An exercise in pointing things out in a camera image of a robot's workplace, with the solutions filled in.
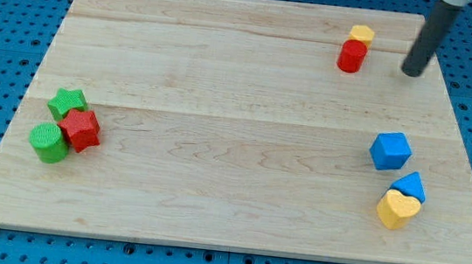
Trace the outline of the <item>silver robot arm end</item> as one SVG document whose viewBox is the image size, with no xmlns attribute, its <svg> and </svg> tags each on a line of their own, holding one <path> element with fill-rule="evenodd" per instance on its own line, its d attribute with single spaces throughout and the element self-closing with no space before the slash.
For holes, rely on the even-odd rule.
<svg viewBox="0 0 472 264">
<path fill-rule="evenodd" d="M 455 7 L 464 7 L 466 4 L 470 3 L 472 0 L 441 0 L 441 1 Z"/>
</svg>

